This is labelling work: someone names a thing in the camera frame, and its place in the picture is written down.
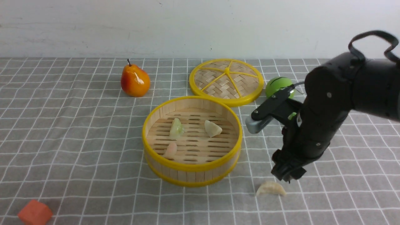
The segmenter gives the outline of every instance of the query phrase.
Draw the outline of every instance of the yellow rim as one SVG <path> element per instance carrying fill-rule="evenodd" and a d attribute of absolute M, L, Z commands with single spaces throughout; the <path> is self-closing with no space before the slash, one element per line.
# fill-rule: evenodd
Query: yellow rim
<path fill-rule="evenodd" d="M 160 156 L 159 154 L 157 154 L 150 146 L 150 144 L 147 141 L 147 137 L 146 137 L 146 126 L 148 123 L 148 120 L 150 119 L 150 117 L 154 114 L 154 112 L 156 112 L 159 108 L 163 107 L 166 104 L 169 104 L 171 102 L 174 101 L 178 101 L 178 100 L 182 100 L 182 99 L 187 99 L 187 98 L 200 98 L 200 99 L 205 99 L 205 100 L 210 100 L 212 102 L 215 102 L 217 104 L 222 105 L 224 108 L 226 108 L 230 113 L 232 113 L 232 115 L 234 116 L 236 122 L 238 123 L 239 126 L 239 137 L 238 137 L 238 141 L 236 142 L 235 146 L 232 148 L 232 150 L 224 155 L 223 157 L 221 157 L 220 159 L 217 159 L 215 161 L 209 162 L 209 163 L 205 163 L 205 164 L 182 164 L 182 163 L 177 163 L 177 162 L 173 162 L 170 161 L 162 156 Z M 239 118 L 236 116 L 235 112 L 229 108 L 228 106 L 221 104 L 221 102 L 218 102 L 217 100 L 213 100 L 210 99 L 208 97 L 202 97 L 202 96 L 185 96 L 185 97 L 179 97 L 179 98 L 174 98 L 172 100 L 169 100 L 167 102 L 162 103 L 161 105 L 157 106 L 155 109 L 153 109 L 153 111 L 151 111 L 151 113 L 147 116 L 146 120 L 144 121 L 143 124 L 143 129 L 142 129 L 142 140 L 143 140 L 143 145 L 144 145 L 144 150 L 147 151 L 147 153 L 149 153 L 149 155 L 155 159 L 157 162 L 159 162 L 160 164 L 175 169 L 175 170 L 185 170 L 187 172 L 200 172 L 200 171 L 204 171 L 204 170 L 210 170 L 210 169 L 214 169 L 217 168 L 221 165 L 223 165 L 224 163 L 226 163 L 228 160 L 230 160 L 233 155 L 235 155 L 241 148 L 241 144 L 242 144 L 242 125 L 240 123 Z"/>
<path fill-rule="evenodd" d="M 220 176 L 209 180 L 209 181 L 204 181 L 204 182 L 184 182 L 184 181 L 178 181 L 178 180 L 174 180 L 170 177 L 167 177 L 161 173 L 159 173 L 149 162 L 149 160 L 147 159 L 146 156 L 144 156 L 146 158 L 147 161 L 147 165 L 150 167 L 150 169 L 157 175 L 159 176 L 161 179 L 166 180 L 167 182 L 170 182 L 171 184 L 175 184 L 178 186 L 185 186 L 185 187 L 202 187 L 202 186 L 207 186 L 213 183 L 216 183 L 220 180 L 222 180 L 224 177 L 226 177 L 236 166 L 236 164 L 238 163 L 239 160 L 239 156 L 238 158 L 235 160 L 235 162 L 233 163 L 233 165 L 223 174 L 221 174 Z"/>
<path fill-rule="evenodd" d="M 251 68 L 257 74 L 257 76 L 254 76 L 254 75 L 251 75 L 251 74 L 247 74 L 247 73 L 242 73 L 242 72 L 230 72 L 230 73 L 257 77 L 258 78 L 258 87 L 257 87 L 257 89 L 253 93 L 248 94 L 248 95 L 243 97 L 243 96 L 241 96 L 240 92 L 238 91 L 235 83 L 232 81 L 231 76 L 229 74 L 226 74 L 224 70 L 221 70 L 221 69 L 218 69 L 218 68 L 207 68 L 207 67 L 203 68 L 203 66 L 205 66 L 205 65 L 207 65 L 209 63 L 218 62 L 218 61 L 230 61 L 230 64 L 229 64 L 228 67 L 231 66 L 232 62 L 237 62 L 237 63 L 241 63 L 241 64 L 246 65 L 249 68 Z M 223 73 L 219 77 L 215 78 L 213 81 L 208 83 L 203 89 L 199 89 L 196 86 L 196 83 L 194 81 L 194 76 L 197 73 L 197 71 L 199 71 L 200 69 L 216 70 L 216 71 L 220 71 L 220 72 L 223 72 Z M 231 80 L 231 83 L 233 84 L 233 86 L 235 87 L 236 91 L 239 94 L 239 98 L 236 98 L 236 99 L 216 98 L 214 96 L 210 96 L 210 95 L 208 95 L 208 94 L 203 92 L 203 90 L 205 88 L 209 87 L 212 83 L 214 83 L 216 80 L 218 80 L 223 75 L 227 75 L 228 78 Z M 223 103 L 223 104 L 225 104 L 225 105 L 227 105 L 229 107 L 237 107 L 237 106 L 242 106 L 242 105 L 246 105 L 246 104 L 248 104 L 250 102 L 253 102 L 260 96 L 260 94 L 262 92 L 262 89 L 264 87 L 264 78 L 261 75 L 261 73 L 254 66 L 252 66 L 252 65 L 250 65 L 250 64 L 248 64 L 246 62 L 243 62 L 243 61 L 240 61 L 240 60 L 236 60 L 236 59 L 221 58 L 221 59 L 214 59 L 214 60 L 210 60 L 210 61 L 204 62 L 204 63 L 198 65 L 196 68 L 194 68 L 193 71 L 190 73 L 190 76 L 189 76 L 189 85 L 190 85 L 190 89 L 192 90 L 192 92 L 197 96 L 206 97 L 207 99 Z"/>

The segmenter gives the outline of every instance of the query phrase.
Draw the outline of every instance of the white dumpling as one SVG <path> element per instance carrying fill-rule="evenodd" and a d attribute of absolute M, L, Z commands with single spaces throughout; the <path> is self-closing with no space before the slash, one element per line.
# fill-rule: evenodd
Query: white dumpling
<path fill-rule="evenodd" d="M 204 127 L 205 127 L 206 133 L 208 134 L 209 137 L 214 137 L 216 135 L 221 134 L 221 132 L 222 132 L 221 127 L 219 127 L 217 124 L 210 122 L 210 121 L 205 121 Z"/>
<path fill-rule="evenodd" d="M 286 191 L 282 185 L 273 181 L 265 181 L 263 184 L 261 184 L 256 192 L 256 196 L 267 193 L 286 196 Z"/>

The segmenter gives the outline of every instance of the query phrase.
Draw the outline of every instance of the woven bamboo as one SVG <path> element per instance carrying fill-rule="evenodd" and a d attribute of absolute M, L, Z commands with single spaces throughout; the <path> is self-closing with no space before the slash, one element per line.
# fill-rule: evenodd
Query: woven bamboo
<path fill-rule="evenodd" d="M 179 118 L 185 128 L 176 141 L 169 139 L 174 118 Z M 205 120 L 220 126 L 222 133 L 208 137 Z M 170 100 L 156 108 L 143 127 L 147 162 L 157 175 L 175 184 L 203 186 L 216 182 L 233 169 L 239 157 L 242 130 L 238 121 L 230 108 L 202 97 Z M 172 141 L 178 150 L 172 158 L 164 158 Z"/>
<path fill-rule="evenodd" d="M 202 63 L 190 75 L 190 87 L 196 95 L 222 99 L 228 106 L 255 100 L 263 85 L 262 75 L 253 66 L 233 59 Z"/>

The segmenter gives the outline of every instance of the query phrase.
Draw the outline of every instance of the orange block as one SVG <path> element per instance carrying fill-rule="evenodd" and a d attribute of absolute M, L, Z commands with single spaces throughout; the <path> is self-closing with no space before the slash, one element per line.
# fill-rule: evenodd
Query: orange block
<path fill-rule="evenodd" d="M 26 225 L 45 225 L 52 216 L 51 209 L 36 200 L 31 200 L 18 213 L 18 217 Z"/>

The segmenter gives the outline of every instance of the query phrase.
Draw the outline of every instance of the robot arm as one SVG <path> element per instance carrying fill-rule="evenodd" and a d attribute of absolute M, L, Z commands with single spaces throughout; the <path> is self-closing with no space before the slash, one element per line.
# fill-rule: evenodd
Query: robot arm
<path fill-rule="evenodd" d="M 376 35 L 391 46 L 389 61 L 367 60 L 352 46 L 356 40 Z M 283 146 L 272 156 L 271 173 L 279 180 L 299 179 L 303 166 L 318 160 L 328 148 L 351 110 L 400 121 L 400 59 L 391 50 L 398 40 L 383 31 L 354 37 L 345 52 L 316 67 L 304 81 L 303 103 L 289 98 L 294 84 L 278 90 L 246 119 L 250 133 L 260 132 L 272 119 L 284 125 Z"/>

